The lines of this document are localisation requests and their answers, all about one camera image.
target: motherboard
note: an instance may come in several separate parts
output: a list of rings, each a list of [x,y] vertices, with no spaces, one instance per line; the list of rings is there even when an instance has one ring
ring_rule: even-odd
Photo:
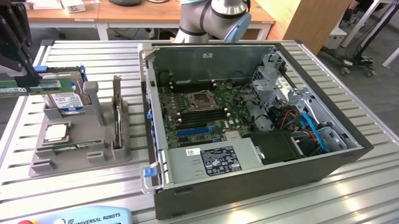
[[[248,85],[208,81],[159,87],[169,148],[212,143],[253,132],[253,118],[243,101]]]

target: white box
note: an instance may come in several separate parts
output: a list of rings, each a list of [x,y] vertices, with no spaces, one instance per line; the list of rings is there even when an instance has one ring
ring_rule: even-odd
[[[60,0],[34,0],[33,1],[33,9],[34,10],[45,10],[45,9],[61,9],[63,5]]]
[[[328,49],[336,49],[340,45],[341,41],[344,40],[344,37],[347,36],[347,33],[339,29],[337,27],[333,28],[329,37],[324,43],[324,47]]]
[[[67,13],[77,13],[85,11],[85,4],[81,0],[61,0]]]

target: green circuit board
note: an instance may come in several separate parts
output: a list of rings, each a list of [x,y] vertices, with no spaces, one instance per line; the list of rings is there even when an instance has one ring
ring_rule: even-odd
[[[223,133],[228,131],[239,131],[241,135],[251,133],[253,130],[252,124],[249,124],[249,112],[247,107],[241,104],[233,103],[233,98],[241,96],[240,87],[233,87],[231,90],[227,89],[227,82],[217,82],[217,87],[211,91],[213,99],[216,101],[216,107],[227,108],[229,116],[227,119],[215,121],[207,121],[207,126],[212,127],[211,133],[193,134],[179,137],[176,126],[180,125],[177,121],[179,112],[189,112],[189,93],[172,93],[167,88],[159,88],[159,96],[163,111],[163,123],[164,130],[168,140],[168,147],[177,148],[187,144],[199,142],[203,144],[204,141],[217,142],[223,140]]]

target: cpu socket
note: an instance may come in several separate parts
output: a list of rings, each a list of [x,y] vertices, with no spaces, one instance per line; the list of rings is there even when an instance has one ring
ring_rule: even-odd
[[[201,91],[187,94],[191,111],[204,111],[217,108],[213,94],[209,91]]]

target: blue cable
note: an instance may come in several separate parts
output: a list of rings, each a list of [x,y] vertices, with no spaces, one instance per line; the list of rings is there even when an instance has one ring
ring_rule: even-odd
[[[323,139],[321,139],[320,136],[319,136],[317,130],[316,130],[315,126],[313,126],[313,122],[312,122],[309,116],[308,116],[305,113],[301,113],[300,115],[304,117],[304,119],[305,119],[307,122],[309,123],[311,129],[312,129],[312,131],[313,131],[313,135],[315,135],[315,137],[316,137],[316,139],[317,139],[317,141],[319,141],[319,143],[320,143],[320,147],[321,147],[321,149],[323,149],[325,152],[329,152],[329,150],[327,149],[327,147],[325,147],[325,145],[324,145]]]

